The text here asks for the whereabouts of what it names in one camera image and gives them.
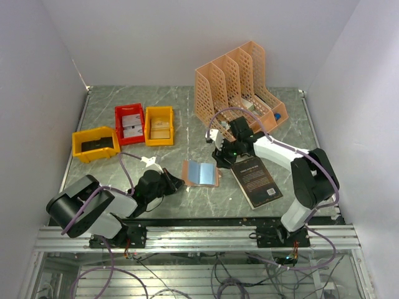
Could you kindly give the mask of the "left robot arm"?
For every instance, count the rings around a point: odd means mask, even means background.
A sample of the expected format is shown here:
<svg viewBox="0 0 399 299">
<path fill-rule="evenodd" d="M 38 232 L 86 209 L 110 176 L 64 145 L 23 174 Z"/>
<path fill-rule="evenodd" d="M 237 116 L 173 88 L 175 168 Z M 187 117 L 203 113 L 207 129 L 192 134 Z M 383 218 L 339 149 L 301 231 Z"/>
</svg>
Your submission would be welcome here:
<svg viewBox="0 0 399 299">
<path fill-rule="evenodd" d="M 155 199 L 164 199 L 184 185 L 184 180 L 167 169 L 144 172 L 138 184 L 128 192 L 103 186 L 86 175 L 53 197 L 46 212 L 62 228 L 62 234 L 76 238 L 89 232 L 101 235 L 112 247 L 127 241 L 123 219 L 133 219 L 148 212 Z"/>
</svg>

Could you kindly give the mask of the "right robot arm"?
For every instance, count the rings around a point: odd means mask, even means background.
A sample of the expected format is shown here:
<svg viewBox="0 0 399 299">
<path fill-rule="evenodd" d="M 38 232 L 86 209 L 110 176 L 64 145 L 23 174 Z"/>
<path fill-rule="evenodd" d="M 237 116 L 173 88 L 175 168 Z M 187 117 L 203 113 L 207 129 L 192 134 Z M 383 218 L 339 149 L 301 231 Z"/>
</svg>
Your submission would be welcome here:
<svg viewBox="0 0 399 299">
<path fill-rule="evenodd" d="M 297 238 L 297 230 L 304 227 L 314 214 L 328 207 L 324 201 L 339 200 L 339 182 L 324 150 L 296 148 L 283 143 L 264 131 L 255 133 L 245 117 L 229 122 L 234 140 L 224 138 L 217 129 L 205 133 L 208 143 L 214 143 L 213 158 L 220 168 L 232 168 L 238 156 L 244 154 L 267 159 L 291 172 L 295 199 L 281 217 L 282 227 L 275 231 L 276 242 L 289 246 Z"/>
</svg>

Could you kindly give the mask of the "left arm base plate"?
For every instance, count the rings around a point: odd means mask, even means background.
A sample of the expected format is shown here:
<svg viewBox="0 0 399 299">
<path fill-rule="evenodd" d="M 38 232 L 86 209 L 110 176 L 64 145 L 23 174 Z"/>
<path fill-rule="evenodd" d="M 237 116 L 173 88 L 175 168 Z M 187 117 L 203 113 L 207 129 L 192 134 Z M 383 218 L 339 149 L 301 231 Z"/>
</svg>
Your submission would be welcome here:
<svg viewBox="0 0 399 299">
<path fill-rule="evenodd" d="M 111 249 L 144 249 L 147 242 L 147 228 L 143 226 L 128 225 L 122 227 L 121 231 L 112 239 L 104 237 Z M 105 249 L 106 245 L 100 234 L 90 232 L 89 247 L 91 249 Z"/>
</svg>

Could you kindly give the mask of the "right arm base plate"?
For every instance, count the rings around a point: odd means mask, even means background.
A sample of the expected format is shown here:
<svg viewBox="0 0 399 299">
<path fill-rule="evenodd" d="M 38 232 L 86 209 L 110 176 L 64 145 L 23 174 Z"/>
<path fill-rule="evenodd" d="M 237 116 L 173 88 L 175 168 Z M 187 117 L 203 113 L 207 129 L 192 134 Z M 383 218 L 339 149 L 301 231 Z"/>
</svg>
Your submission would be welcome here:
<svg viewBox="0 0 399 299">
<path fill-rule="evenodd" d="M 256 227 L 255 232 L 249 234 L 255 240 L 258 248 L 289 248 L 294 246 L 310 247 L 308 230 L 304 227 L 288 232 L 283 226 Z"/>
</svg>

